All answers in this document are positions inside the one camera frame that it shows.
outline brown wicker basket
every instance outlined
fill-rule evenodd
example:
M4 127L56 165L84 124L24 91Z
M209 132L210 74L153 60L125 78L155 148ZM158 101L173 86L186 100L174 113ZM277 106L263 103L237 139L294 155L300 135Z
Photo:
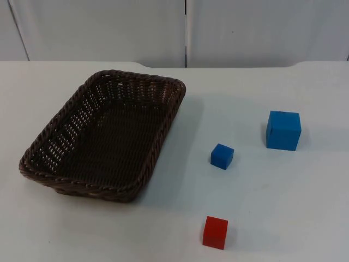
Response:
M95 73L27 149L20 171L58 193L131 201L149 181L184 95L172 78Z

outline white table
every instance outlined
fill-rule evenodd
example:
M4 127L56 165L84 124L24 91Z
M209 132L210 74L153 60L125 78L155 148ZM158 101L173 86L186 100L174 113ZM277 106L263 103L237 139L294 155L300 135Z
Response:
M131 204L56 194L17 168L64 102L103 69L171 76L187 87L149 186ZM1 62L0 81L3 261L349 260L349 63ZM270 110L300 113L296 152L266 149ZM227 171L208 162L219 142L235 149ZM201 245L207 215L229 220L224 251Z

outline blue cube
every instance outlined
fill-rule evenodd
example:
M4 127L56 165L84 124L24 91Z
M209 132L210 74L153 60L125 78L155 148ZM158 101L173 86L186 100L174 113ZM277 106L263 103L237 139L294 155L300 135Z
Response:
M299 113L271 111L267 148L295 151L301 131Z
M234 149L218 144L211 153L211 165L226 170L233 160Z

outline basket rim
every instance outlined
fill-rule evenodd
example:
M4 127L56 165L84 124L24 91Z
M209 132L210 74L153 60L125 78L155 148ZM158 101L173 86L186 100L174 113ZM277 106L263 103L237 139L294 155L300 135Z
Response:
M164 117L164 120L161 123L161 126L159 127L159 129L157 130L157 132L155 134L155 139L152 142L152 147L149 150L146 158L144 159L144 161L142 163L142 168L139 172L137 179L133 180L132 183L129 183L128 185L125 185L122 187L104 186L104 185L88 183L88 182L83 181L83 180L75 180L75 179L72 179L69 177L54 175L50 172L34 168L30 163L30 159L33 156L33 154L36 153L36 151L47 142L49 137L53 134L53 132L55 132L56 127L59 126L64 121L65 117L68 116L74 110L74 106L83 97L83 95L88 90L88 88L91 87L91 85L97 79L99 79L101 77L108 76L108 75L112 75L112 74L119 74L119 75L122 74L122 75L143 77L144 79L162 80L164 82L170 83L172 86L176 86L177 88L181 89L181 92L178 93L178 97L169 103L169 110L166 114L166 117ZM119 192L119 193L128 191L132 188L135 188L141 183L143 174L145 173L146 169L150 165L149 159L152 156L153 145L155 145L157 143L157 141L160 139L159 134L161 134L161 132L164 129L164 125L166 123L166 119L167 119L168 115L172 113L173 104L176 102L176 100L178 100L178 104L180 105L184 96L185 96L185 93L186 93L185 84L178 79L174 79L174 78L170 78L170 77L164 77L164 76L159 76L159 75L140 74L140 73L133 73L133 72L124 72L121 70L114 70L114 69L102 70L102 71L96 72L92 76L90 76L85 81L85 83L82 84L74 92L74 94L68 99L68 101L59 110L59 112L57 112L54 115L54 117L45 126L43 131L41 131L40 134L37 136L37 138L32 142L30 147L25 151L24 155L20 159L19 170L23 176L25 176L29 179L35 180L34 177L37 177L37 176L42 178L44 181L37 181L37 182L42 183L44 185L45 185L45 182L55 181L57 184L53 188L61 188L61 187L66 188L65 185L67 183L71 183L75 187L81 186L81 188L88 188L89 190L93 190L93 189L98 190L98 191L109 190L111 192Z

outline white wall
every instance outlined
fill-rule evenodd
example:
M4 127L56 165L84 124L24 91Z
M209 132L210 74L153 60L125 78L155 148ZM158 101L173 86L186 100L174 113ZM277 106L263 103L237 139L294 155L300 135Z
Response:
M7 0L0 0L0 61L27 60Z
M11 0L30 60L185 65L184 0Z
M187 0L189 67L345 61L349 0Z

